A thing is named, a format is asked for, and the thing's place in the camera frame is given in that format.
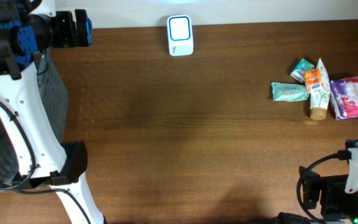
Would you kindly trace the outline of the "pink floral pad package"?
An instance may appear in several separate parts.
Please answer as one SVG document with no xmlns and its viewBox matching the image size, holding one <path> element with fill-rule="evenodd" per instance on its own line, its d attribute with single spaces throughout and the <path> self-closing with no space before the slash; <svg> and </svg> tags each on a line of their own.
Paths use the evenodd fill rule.
<svg viewBox="0 0 358 224">
<path fill-rule="evenodd" d="M 358 117 L 358 76 L 331 80 L 331 106 L 337 120 Z"/>
</svg>

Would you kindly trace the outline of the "white tube gold cap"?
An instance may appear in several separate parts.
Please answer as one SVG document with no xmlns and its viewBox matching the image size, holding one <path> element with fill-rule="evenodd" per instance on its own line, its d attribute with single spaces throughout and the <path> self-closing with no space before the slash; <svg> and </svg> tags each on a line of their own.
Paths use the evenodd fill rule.
<svg viewBox="0 0 358 224">
<path fill-rule="evenodd" d="M 318 60 L 317 68 L 320 70 L 321 81 L 313 84 L 310 93 L 310 118 L 324 120 L 328 110 L 331 96 L 331 86 L 328 72 L 321 58 Z"/>
</svg>

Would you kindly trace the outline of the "teal wipes packet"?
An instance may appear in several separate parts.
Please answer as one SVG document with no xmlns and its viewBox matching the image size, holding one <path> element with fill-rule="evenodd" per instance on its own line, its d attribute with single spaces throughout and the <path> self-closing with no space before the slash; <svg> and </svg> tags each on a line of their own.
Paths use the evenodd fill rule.
<svg viewBox="0 0 358 224">
<path fill-rule="evenodd" d="M 271 87 L 273 101 L 305 101 L 309 98 L 310 95 L 306 87 L 303 85 L 272 82 Z"/>
</svg>

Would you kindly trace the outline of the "orange white packet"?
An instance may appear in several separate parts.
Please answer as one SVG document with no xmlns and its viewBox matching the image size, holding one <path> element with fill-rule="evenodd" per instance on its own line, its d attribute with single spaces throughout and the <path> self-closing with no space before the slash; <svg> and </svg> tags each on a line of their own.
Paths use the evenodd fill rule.
<svg viewBox="0 0 358 224">
<path fill-rule="evenodd" d="M 324 88 L 321 71 L 318 68 L 305 71 L 304 74 L 305 87 L 308 93 L 316 92 Z"/>
</svg>

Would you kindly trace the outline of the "small green tissue packet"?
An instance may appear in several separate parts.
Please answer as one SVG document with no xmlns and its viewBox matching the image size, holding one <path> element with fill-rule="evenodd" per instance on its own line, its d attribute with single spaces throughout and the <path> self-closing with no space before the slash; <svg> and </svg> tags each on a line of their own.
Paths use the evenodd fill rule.
<svg viewBox="0 0 358 224">
<path fill-rule="evenodd" d="M 300 83 L 303 83 L 305 81 L 304 73 L 312 69 L 315 69 L 315 65 L 303 58 L 291 71 L 290 76 Z"/>
</svg>

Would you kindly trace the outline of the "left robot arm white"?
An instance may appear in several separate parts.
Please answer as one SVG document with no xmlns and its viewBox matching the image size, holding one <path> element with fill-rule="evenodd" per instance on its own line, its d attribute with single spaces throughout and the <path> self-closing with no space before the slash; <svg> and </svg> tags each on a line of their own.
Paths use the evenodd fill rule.
<svg viewBox="0 0 358 224">
<path fill-rule="evenodd" d="M 0 1 L 0 193 L 55 193 L 73 223 L 105 223 L 88 183 L 83 141 L 63 142 L 67 89 L 52 48 L 91 45 L 84 9 Z"/>
</svg>

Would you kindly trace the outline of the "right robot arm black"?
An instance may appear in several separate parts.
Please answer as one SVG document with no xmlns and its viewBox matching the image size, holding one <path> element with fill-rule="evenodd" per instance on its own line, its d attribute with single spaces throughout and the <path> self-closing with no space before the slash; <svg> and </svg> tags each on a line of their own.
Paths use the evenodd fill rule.
<svg viewBox="0 0 358 224">
<path fill-rule="evenodd" d="M 321 205 L 321 221 L 339 223 L 349 220 L 358 223 L 358 191 L 353 194 L 345 192 L 347 175 L 322 177 L 310 171 L 301 185 L 301 201 L 307 210 L 314 210 Z"/>
</svg>

